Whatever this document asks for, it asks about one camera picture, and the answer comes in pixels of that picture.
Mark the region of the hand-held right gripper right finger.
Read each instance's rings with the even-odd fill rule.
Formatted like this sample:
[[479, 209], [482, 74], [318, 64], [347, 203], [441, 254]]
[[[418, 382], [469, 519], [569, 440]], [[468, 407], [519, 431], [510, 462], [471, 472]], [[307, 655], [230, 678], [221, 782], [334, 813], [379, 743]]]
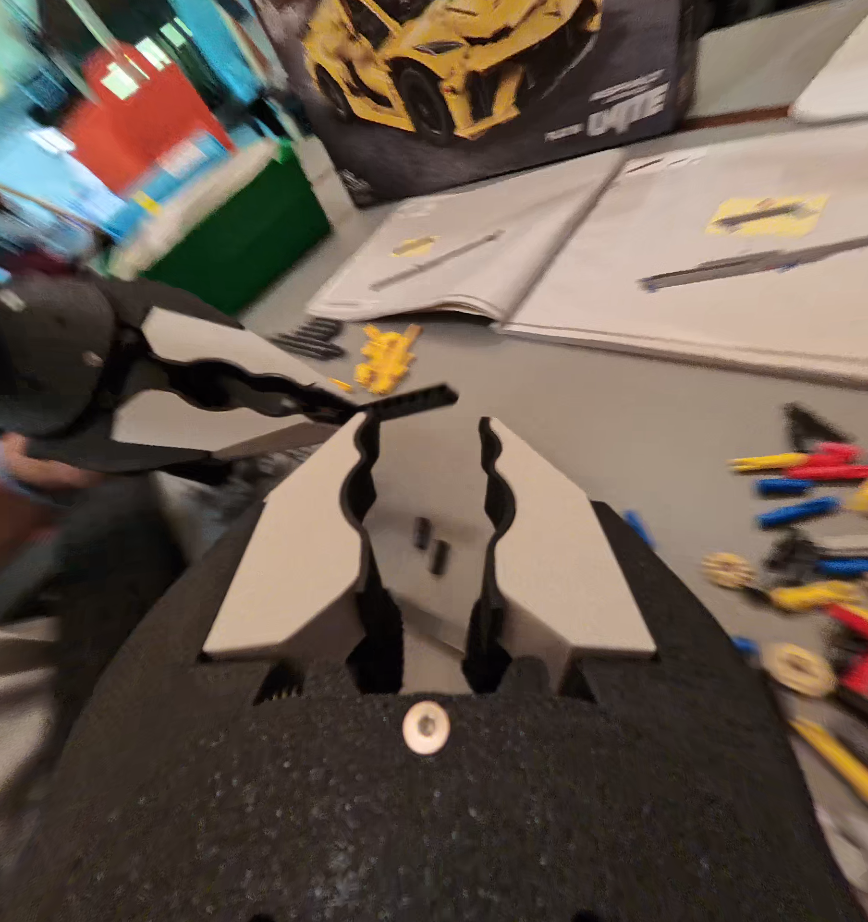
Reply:
[[584, 657], [649, 660], [657, 645], [587, 493], [507, 425], [479, 421], [486, 544], [463, 675], [495, 692], [534, 658], [562, 691]]

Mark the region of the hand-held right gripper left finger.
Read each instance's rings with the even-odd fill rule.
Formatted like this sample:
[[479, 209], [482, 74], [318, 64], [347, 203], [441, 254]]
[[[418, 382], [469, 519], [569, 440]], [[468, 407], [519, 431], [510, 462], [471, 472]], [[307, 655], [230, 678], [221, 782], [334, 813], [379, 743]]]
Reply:
[[336, 664], [360, 692], [402, 689], [403, 617], [365, 526], [379, 429], [376, 415], [355, 415], [267, 496], [203, 656], [270, 662], [298, 679]]

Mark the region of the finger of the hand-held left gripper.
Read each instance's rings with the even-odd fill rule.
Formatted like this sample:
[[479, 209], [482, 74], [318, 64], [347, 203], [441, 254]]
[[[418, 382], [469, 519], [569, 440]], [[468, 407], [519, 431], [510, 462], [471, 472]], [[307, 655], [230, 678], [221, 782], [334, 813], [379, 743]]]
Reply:
[[299, 414], [332, 425], [359, 410], [322, 386], [310, 366], [245, 328], [154, 307], [141, 333], [167, 387], [199, 409]]
[[290, 409], [279, 416], [242, 407], [203, 409], [172, 391], [147, 389], [115, 411], [112, 440], [238, 460], [322, 444], [343, 417], [342, 407]]

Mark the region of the black lego beam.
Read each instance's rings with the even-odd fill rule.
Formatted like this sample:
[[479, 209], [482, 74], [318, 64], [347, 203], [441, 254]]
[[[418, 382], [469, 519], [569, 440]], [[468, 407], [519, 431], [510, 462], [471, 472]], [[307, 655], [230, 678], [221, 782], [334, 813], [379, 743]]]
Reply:
[[304, 414], [315, 422], [342, 426], [355, 415], [365, 412], [379, 421], [394, 421], [423, 412], [454, 406], [459, 393], [447, 384], [421, 387], [363, 404], [326, 395], [326, 399], [308, 406]]

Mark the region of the pile of colourful lego pins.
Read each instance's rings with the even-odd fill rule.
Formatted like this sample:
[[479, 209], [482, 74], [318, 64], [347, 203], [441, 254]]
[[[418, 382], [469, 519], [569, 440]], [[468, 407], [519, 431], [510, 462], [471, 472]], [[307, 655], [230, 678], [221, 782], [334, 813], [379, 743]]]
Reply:
[[[701, 564], [705, 578], [725, 590], [743, 593], [754, 602], [774, 609], [784, 617], [821, 616], [827, 623], [828, 640], [822, 653], [794, 643], [760, 643], [755, 656], [775, 686], [799, 698], [826, 700], [851, 717], [868, 725], [868, 536], [813, 537], [802, 524], [827, 518], [842, 510], [833, 496], [811, 495], [824, 483], [859, 483], [855, 499], [848, 505], [854, 513], [868, 514], [868, 466], [857, 465], [859, 450], [840, 441], [840, 434], [809, 416], [804, 408], [789, 405], [788, 421], [798, 439], [800, 422], [818, 426], [816, 434], [831, 441], [815, 444], [815, 452], [790, 453], [733, 460], [731, 470], [738, 474], [779, 472], [780, 462], [798, 462], [785, 471], [791, 477], [757, 480], [756, 492], [766, 498], [792, 498], [800, 501], [760, 513], [758, 529], [779, 537], [760, 568], [737, 554], [713, 552]], [[479, 425], [482, 464], [488, 476], [487, 505], [497, 490], [499, 519], [495, 525], [498, 546], [504, 525], [501, 502], [512, 500], [512, 512], [522, 521], [523, 500], [509, 481], [509, 446], [513, 433], [501, 429], [497, 420], [483, 418]], [[862, 738], [854, 736], [850, 725], [846, 733], [835, 733], [804, 717], [791, 719], [798, 736], [819, 755], [868, 805], [868, 749]]]

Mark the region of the pile of yellow lego pieces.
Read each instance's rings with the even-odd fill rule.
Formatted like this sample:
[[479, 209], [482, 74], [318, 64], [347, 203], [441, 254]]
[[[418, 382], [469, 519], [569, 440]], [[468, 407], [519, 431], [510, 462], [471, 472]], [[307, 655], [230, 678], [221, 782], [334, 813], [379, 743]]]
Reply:
[[423, 330], [417, 324], [411, 324], [403, 331], [383, 331], [372, 325], [363, 327], [366, 337], [360, 350], [363, 358], [355, 366], [352, 380], [328, 378], [327, 382], [349, 394], [355, 391], [355, 387], [376, 397], [393, 394], [416, 359], [414, 346]]

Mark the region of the lego set box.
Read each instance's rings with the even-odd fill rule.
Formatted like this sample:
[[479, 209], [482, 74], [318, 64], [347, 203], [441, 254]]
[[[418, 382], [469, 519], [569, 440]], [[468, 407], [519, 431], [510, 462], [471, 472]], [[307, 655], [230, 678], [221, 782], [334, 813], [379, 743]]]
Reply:
[[673, 131], [697, 2], [252, 2], [357, 206]]

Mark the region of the person's left hand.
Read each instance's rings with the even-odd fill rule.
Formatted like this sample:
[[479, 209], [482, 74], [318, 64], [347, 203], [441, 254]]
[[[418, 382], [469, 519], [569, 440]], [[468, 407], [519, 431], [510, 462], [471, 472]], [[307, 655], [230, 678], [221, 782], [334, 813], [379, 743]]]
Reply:
[[24, 436], [7, 434], [0, 438], [3, 482], [31, 501], [68, 508], [83, 492], [94, 489], [105, 479], [105, 475], [94, 471], [31, 457], [28, 450]]

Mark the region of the stack of dark grey beams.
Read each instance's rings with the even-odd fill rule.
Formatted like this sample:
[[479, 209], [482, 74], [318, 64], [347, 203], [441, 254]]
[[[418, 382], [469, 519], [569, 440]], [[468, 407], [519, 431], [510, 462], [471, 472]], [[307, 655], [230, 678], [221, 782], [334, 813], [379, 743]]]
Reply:
[[330, 362], [347, 355], [347, 350], [339, 342], [343, 331], [342, 321], [312, 317], [291, 331], [269, 337], [268, 341], [289, 354]]

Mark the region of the green plastic bin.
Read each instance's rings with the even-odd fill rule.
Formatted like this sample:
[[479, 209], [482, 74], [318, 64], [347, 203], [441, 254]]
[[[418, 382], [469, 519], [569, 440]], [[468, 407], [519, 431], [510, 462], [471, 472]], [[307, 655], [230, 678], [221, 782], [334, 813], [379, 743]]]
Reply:
[[294, 145], [264, 139], [157, 207], [109, 252], [105, 273], [159, 281], [236, 316], [330, 233]]

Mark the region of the blue plastic roll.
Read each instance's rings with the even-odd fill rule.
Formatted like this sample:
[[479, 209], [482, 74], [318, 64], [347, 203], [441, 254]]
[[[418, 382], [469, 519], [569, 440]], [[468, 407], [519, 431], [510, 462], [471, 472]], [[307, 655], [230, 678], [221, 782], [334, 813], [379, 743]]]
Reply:
[[230, 159], [231, 153], [210, 133], [197, 132], [183, 139], [119, 194], [122, 204], [105, 221], [105, 233], [114, 241], [127, 239], [166, 202]]

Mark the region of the orange fabric bag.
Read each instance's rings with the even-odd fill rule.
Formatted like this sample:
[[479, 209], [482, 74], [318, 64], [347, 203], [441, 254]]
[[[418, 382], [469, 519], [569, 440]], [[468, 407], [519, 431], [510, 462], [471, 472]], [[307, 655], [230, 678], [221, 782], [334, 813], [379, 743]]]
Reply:
[[122, 194], [160, 158], [197, 134], [235, 145], [176, 63], [151, 63], [136, 47], [98, 49], [82, 63], [89, 90], [59, 132], [71, 156], [110, 192]]

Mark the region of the open instruction booklet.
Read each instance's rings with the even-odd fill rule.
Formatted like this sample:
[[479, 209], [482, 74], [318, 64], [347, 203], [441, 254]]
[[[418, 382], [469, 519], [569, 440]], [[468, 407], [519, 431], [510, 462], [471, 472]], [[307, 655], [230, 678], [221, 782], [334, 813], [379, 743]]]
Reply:
[[868, 121], [408, 199], [306, 309], [868, 388]]

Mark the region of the document stand with wooden board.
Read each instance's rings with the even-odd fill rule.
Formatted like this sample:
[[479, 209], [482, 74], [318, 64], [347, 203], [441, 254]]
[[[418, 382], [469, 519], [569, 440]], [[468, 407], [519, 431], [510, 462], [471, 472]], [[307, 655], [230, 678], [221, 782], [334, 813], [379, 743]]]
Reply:
[[814, 124], [868, 119], [868, 16], [799, 95], [790, 115]]

